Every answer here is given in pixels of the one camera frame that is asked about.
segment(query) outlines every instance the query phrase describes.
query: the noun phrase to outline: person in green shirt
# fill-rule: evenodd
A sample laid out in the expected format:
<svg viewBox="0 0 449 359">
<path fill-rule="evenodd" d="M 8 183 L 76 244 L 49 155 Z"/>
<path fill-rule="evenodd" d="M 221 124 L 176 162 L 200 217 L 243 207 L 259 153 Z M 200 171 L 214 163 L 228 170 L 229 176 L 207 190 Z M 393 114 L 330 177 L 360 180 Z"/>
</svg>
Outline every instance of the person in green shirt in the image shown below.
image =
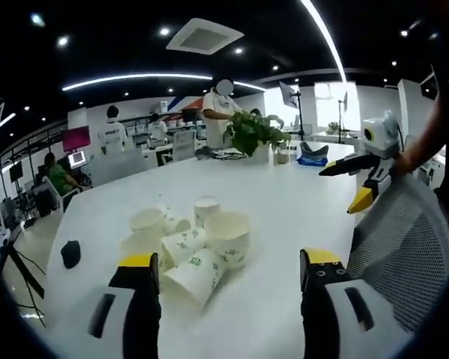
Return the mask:
<svg viewBox="0 0 449 359">
<path fill-rule="evenodd" d="M 60 165 L 57 164 L 53 153 L 49 152 L 46 154 L 45 166 L 50 182 L 61 196 L 66 195 L 68 192 L 72 191 L 73 188 L 81 188 L 77 181 L 75 181 Z"/>
</svg>

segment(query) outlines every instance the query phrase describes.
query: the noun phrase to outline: air vent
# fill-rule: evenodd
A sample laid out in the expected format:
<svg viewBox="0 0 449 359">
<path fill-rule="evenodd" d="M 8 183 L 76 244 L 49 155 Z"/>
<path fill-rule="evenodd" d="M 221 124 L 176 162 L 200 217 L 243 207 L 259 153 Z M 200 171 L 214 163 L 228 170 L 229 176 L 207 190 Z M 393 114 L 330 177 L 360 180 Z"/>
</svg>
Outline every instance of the air vent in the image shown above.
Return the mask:
<svg viewBox="0 0 449 359">
<path fill-rule="evenodd" d="M 191 19 L 174 35 L 166 49 L 212 55 L 243 35 L 208 20 Z"/>
</svg>

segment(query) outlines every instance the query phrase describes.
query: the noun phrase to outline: window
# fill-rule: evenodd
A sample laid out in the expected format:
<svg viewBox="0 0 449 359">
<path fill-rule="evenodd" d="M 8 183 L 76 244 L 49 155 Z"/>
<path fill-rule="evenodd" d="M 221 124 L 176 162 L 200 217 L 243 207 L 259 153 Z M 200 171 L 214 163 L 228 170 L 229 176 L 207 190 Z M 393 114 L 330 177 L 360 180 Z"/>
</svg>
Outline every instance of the window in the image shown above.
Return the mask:
<svg viewBox="0 0 449 359">
<path fill-rule="evenodd" d="M 347 111 L 344 112 L 344 96 L 347 92 Z M 330 122 L 339 122 L 339 108 L 341 108 L 342 127 L 354 131 L 361 131 L 361 115 L 359 114 L 358 90 L 356 83 L 320 82 L 314 84 L 316 96 L 317 125 L 328 128 Z"/>
<path fill-rule="evenodd" d="M 294 91 L 299 91 L 299 86 L 291 85 Z M 285 126 L 293 126 L 296 120 L 296 115 L 299 115 L 297 108 L 286 106 L 283 103 L 283 96 L 280 88 L 270 88 L 264 93 L 264 111 L 266 116 L 275 114 L 284 121 Z M 277 126 L 278 123 L 270 123 L 272 126 Z"/>
</svg>

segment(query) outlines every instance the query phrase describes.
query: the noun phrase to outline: paper cup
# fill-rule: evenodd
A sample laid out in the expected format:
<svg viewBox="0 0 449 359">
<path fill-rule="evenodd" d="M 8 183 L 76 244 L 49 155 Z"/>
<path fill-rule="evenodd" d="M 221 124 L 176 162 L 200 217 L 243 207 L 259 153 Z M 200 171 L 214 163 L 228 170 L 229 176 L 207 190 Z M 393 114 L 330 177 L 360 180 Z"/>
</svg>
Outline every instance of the paper cup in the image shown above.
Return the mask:
<svg viewBox="0 0 449 359">
<path fill-rule="evenodd" d="M 225 272 L 223 261 L 211 250 L 203 248 L 163 276 L 178 285 L 203 307 Z"/>
<path fill-rule="evenodd" d="M 161 236 L 157 232 L 139 230 L 120 243 L 120 259 L 136 254 L 157 253 L 162 256 Z"/>
<path fill-rule="evenodd" d="M 219 212 L 204 222 L 207 247 L 214 250 L 228 269 L 245 265 L 250 244 L 248 216 L 238 212 Z"/>
<path fill-rule="evenodd" d="M 193 253 L 204 248 L 206 236 L 204 230 L 195 228 L 162 238 L 163 260 L 171 268 L 178 266 Z"/>
<path fill-rule="evenodd" d="M 195 202 L 195 225 L 204 227 L 204 222 L 208 217 L 221 211 L 221 206 L 214 197 L 202 197 Z"/>
<path fill-rule="evenodd" d="M 188 219 L 175 215 L 170 207 L 165 204 L 157 204 L 158 208 L 163 213 L 164 218 L 164 230 L 166 236 L 171 236 L 176 233 L 184 232 L 185 230 L 191 230 L 192 224 Z"/>
<path fill-rule="evenodd" d="M 163 213 L 159 209 L 144 209 L 129 220 L 129 228 L 133 232 L 138 230 L 149 230 L 162 233 L 164 225 L 163 221 Z"/>
</svg>

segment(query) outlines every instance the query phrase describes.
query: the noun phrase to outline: floor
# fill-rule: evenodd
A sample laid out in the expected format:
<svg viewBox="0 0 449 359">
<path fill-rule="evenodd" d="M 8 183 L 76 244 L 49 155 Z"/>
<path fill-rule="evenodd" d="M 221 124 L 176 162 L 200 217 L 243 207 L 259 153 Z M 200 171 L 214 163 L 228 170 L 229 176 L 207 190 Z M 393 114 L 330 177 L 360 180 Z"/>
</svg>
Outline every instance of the floor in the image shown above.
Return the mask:
<svg viewBox="0 0 449 359">
<path fill-rule="evenodd" d="M 359 173 L 356 176 L 357 188 L 361 185 L 367 178 L 367 173 Z M 363 211 L 356 215 L 356 223 L 358 223 L 365 215 L 367 211 Z M 38 264 L 44 271 L 46 270 L 50 251 L 52 250 L 53 240 L 60 224 L 61 213 L 53 212 L 45 218 L 39 218 L 33 227 L 28 228 L 23 233 L 21 233 L 16 241 L 15 248 L 23 255 L 27 256 L 30 260 L 33 260 Z M 38 282 L 43 286 L 45 283 L 45 276 L 40 272 L 39 269 L 33 263 L 23 259 L 24 263 L 28 266 L 30 272 L 37 278 Z M 10 293 L 15 298 L 17 304 L 25 305 L 31 307 L 33 304 L 30 299 L 30 294 L 27 290 L 25 282 L 19 273 L 18 269 L 11 260 L 8 260 L 4 267 L 4 278 L 8 285 Z M 41 299 L 37 293 L 31 290 L 35 303 L 37 307 L 43 308 L 43 299 Z M 44 330 L 40 320 L 38 319 L 37 313 L 32 308 L 20 308 L 22 317 L 26 322 L 29 323 L 37 332 Z M 46 324 L 46 317 L 42 316 L 41 319 Z"/>
</svg>

